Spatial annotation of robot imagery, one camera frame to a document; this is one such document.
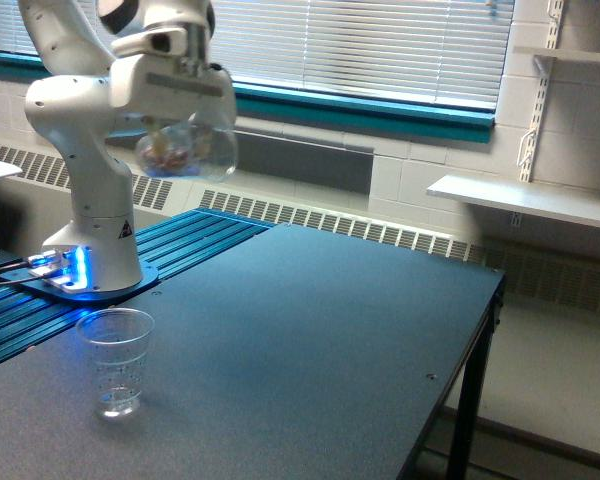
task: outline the blue led light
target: blue led light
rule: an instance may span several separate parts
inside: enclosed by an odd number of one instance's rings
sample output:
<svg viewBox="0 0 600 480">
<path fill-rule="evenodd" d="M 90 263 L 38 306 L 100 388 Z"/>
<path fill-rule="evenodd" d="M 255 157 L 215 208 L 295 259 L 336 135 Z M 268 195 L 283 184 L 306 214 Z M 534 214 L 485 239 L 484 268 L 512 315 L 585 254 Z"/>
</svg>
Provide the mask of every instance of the blue led light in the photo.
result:
<svg viewBox="0 0 600 480">
<path fill-rule="evenodd" d="M 87 288 L 89 285 L 89 265 L 87 261 L 87 253 L 83 247 L 77 247 L 75 251 L 75 281 L 74 288 Z"/>
</svg>

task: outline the black table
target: black table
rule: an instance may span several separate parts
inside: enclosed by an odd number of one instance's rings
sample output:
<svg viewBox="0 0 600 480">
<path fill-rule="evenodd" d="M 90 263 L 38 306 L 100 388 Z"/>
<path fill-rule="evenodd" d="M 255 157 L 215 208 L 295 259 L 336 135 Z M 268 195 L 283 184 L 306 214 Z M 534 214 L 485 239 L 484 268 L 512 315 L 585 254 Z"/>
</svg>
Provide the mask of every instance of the black table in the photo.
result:
<svg viewBox="0 0 600 480">
<path fill-rule="evenodd" d="M 90 412 L 75 329 L 0 365 L 0 480 L 405 477 L 466 361 L 466 470 L 503 275 L 279 226 L 125 306 L 156 318 L 143 411 Z"/>
</svg>

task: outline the cable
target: cable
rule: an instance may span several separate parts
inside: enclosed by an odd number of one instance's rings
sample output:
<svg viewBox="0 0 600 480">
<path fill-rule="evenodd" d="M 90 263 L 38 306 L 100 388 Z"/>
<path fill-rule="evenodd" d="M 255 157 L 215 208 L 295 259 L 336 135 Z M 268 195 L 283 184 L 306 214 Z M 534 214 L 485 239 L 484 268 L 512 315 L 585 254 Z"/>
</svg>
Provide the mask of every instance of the cable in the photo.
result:
<svg viewBox="0 0 600 480">
<path fill-rule="evenodd" d="M 6 287 L 8 285 L 20 285 L 21 283 L 34 282 L 36 280 L 44 280 L 45 278 L 53 278 L 53 277 L 57 277 L 61 274 L 62 274 L 62 272 L 55 271 L 55 272 L 49 272 L 46 275 L 41 275 L 39 277 L 23 278 L 20 280 L 11 280 L 8 282 L 0 282 L 0 287 Z"/>
<path fill-rule="evenodd" d="M 5 272 L 10 272 L 11 270 L 17 270 L 18 268 L 26 268 L 29 266 L 29 262 L 21 261 L 16 263 L 11 263 L 9 265 L 3 265 L 0 267 L 0 274 Z"/>
</svg>

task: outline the wall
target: wall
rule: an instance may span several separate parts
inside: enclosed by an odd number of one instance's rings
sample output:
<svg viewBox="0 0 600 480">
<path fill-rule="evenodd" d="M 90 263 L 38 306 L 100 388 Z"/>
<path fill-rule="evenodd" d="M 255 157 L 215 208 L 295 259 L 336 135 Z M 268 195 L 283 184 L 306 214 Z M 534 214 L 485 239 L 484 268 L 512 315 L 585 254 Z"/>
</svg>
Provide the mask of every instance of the wall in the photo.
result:
<svg viewBox="0 0 600 480">
<path fill-rule="evenodd" d="M 544 46 L 549 29 L 545 3 L 544 0 L 516 3 L 497 126 L 489 145 L 416 137 L 378 138 L 315 128 L 319 125 L 241 118 L 241 129 L 257 134 L 250 145 L 257 146 L 259 142 L 269 155 L 280 151 L 279 147 L 270 148 L 273 144 L 269 138 L 311 148 L 302 153 L 290 147 L 289 155 L 278 153 L 274 161 L 280 164 L 302 163 L 302 158 L 314 155 L 328 157 L 334 150 L 339 151 L 339 158 L 346 152 L 355 152 L 351 153 L 352 157 L 359 153 L 375 154 L 375 158 L 368 202 L 361 202 L 359 196 L 348 192 L 316 185 L 320 182 L 301 179 L 267 181 L 261 175 L 243 175 L 237 183 L 253 184 L 255 189 L 270 190 L 301 201 L 320 199 L 336 208 L 354 206 L 370 216 L 413 226 L 465 236 L 506 238 L 600 258 L 599 229 L 530 216 L 523 219 L 521 228 L 512 228 L 507 212 L 470 207 L 425 193 L 427 186 L 452 172 L 518 178 L 515 165 L 518 144 L 531 120 L 538 72 L 530 55 L 515 54 L 513 48 L 516 45 Z M 600 0 L 569 0 L 567 6 L 560 45 L 600 51 Z M 600 191 L 600 66 L 559 62 L 553 78 L 534 179 Z M 0 81 L 0 137 L 40 143 L 23 114 L 25 92 L 25 84 Z M 316 145 L 328 148 L 320 153 Z M 331 164 L 325 161 L 325 170 Z"/>
<path fill-rule="evenodd" d="M 567 3 L 561 45 L 600 51 L 600 0 Z M 515 45 L 544 46 L 549 28 L 545 10 L 544 0 L 516 3 L 497 126 L 489 145 L 379 138 L 325 130 L 319 125 L 283 124 L 271 118 L 241 118 L 240 129 L 255 134 L 254 152 L 270 155 L 271 138 L 307 146 L 304 153 L 295 156 L 279 153 L 275 160 L 280 162 L 302 162 L 303 155 L 328 158 L 334 150 L 339 157 L 346 152 L 373 155 L 370 194 L 362 197 L 302 180 L 248 172 L 239 172 L 231 183 L 269 196 L 329 205 L 407 225 L 462 236 L 505 238 L 600 258 L 600 230 L 529 216 L 516 229 L 509 225 L 506 212 L 467 207 L 425 194 L 427 186 L 449 172 L 517 178 L 518 143 L 531 120 L 538 80 L 531 57 L 513 54 L 511 49 Z M 600 191 L 600 67 L 557 64 L 554 73 L 535 180 Z M 32 132 L 24 117 L 26 88 L 18 81 L 0 79 L 0 140 L 35 149 L 46 142 Z M 506 335 L 494 344 L 482 414 L 600 452 L 600 370 L 596 370 L 600 365 L 600 333 L 591 333 L 583 343 L 582 337 L 592 330 L 584 323 L 584 314 L 571 315 L 571 310 L 518 301 L 510 302 L 508 308 Z M 566 315 L 575 320 L 561 323 Z M 586 321 L 600 325 L 592 316 Z M 554 336 L 554 329 L 560 335 Z M 570 360 L 570 351 L 579 352 L 579 356 Z M 577 421 L 566 422 L 570 416 L 577 416 Z"/>
</svg>

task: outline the window sill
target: window sill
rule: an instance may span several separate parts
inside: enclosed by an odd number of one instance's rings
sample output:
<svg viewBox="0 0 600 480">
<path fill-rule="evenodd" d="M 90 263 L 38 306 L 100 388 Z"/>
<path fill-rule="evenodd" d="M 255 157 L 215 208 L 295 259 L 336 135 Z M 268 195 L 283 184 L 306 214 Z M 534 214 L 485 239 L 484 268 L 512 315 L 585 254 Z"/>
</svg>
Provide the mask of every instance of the window sill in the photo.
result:
<svg viewBox="0 0 600 480">
<path fill-rule="evenodd" d="M 0 53 L 0 77 L 34 80 L 48 77 L 42 61 L 29 55 Z M 238 111 L 289 123 L 319 125 L 354 133 L 418 135 L 488 143 L 495 115 L 425 105 L 400 104 L 235 84 Z"/>
</svg>

